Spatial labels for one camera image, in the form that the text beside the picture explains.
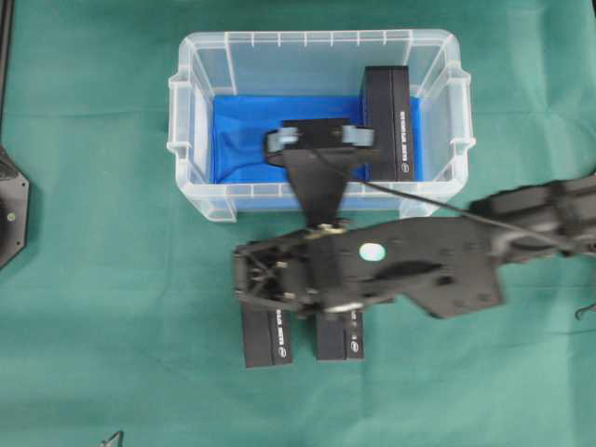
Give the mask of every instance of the green surface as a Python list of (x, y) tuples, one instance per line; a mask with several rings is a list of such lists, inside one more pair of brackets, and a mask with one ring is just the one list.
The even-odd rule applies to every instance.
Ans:
[[(593, 262), (500, 271), (508, 305), (365, 316), (363, 363), (243, 368), (229, 253), (298, 214), (208, 223), (166, 152), (167, 78), (207, 30), (444, 28), (478, 144), (453, 203), (596, 169), (596, 26), (574, 1), (18, 0), (3, 143), (32, 180), (29, 246), (0, 272), (0, 443), (126, 447), (592, 446)], [(391, 213), (355, 214), (357, 224)]]

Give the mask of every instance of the plastic container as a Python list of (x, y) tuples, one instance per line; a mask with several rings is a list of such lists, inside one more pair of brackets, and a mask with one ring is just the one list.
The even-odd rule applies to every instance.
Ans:
[[(467, 181), (472, 131), (470, 75), (461, 69), (457, 39), (443, 30), (196, 33), (180, 45), (169, 79), (168, 149), (176, 183), (209, 220), (235, 222), (238, 211), (298, 210), (287, 183), (213, 184), (212, 102), (216, 95), (358, 95), (367, 65), (408, 65), (411, 94), (420, 99), (421, 158), (426, 180), (379, 183), (449, 200)], [(343, 210), (397, 210), (428, 216), (436, 207), (346, 188)]]

